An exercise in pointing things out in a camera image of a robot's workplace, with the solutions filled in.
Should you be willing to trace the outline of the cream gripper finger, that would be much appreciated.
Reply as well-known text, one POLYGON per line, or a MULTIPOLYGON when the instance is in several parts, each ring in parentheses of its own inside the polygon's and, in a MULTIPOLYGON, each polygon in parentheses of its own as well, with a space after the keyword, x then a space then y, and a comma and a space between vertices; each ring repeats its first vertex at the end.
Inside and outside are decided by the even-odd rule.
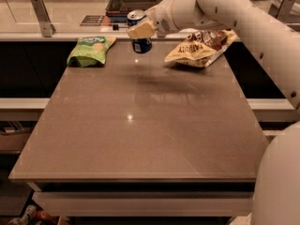
POLYGON ((144 19, 136 25, 131 26, 127 30, 127 34, 131 39, 150 38, 156 33, 156 26, 149 19, 144 19))

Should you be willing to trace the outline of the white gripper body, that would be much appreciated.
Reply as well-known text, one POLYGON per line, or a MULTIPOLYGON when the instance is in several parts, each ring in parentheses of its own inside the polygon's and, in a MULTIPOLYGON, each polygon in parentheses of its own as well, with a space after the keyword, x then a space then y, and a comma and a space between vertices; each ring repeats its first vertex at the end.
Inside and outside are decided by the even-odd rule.
POLYGON ((163 36, 180 31, 174 20, 174 2, 175 0, 162 0, 159 4, 145 11, 145 14, 154 23, 157 31, 163 36))

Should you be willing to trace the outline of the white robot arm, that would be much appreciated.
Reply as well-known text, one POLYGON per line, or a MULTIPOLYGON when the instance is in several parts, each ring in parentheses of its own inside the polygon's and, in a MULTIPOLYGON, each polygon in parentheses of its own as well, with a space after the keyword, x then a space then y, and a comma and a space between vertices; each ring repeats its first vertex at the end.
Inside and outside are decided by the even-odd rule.
MULTIPOLYGON (((231 28, 290 101, 300 106, 300 39, 289 26, 249 0, 163 0, 127 30, 150 38, 183 29, 231 28)), ((300 123, 266 148, 255 185, 251 225, 300 225, 300 123)))

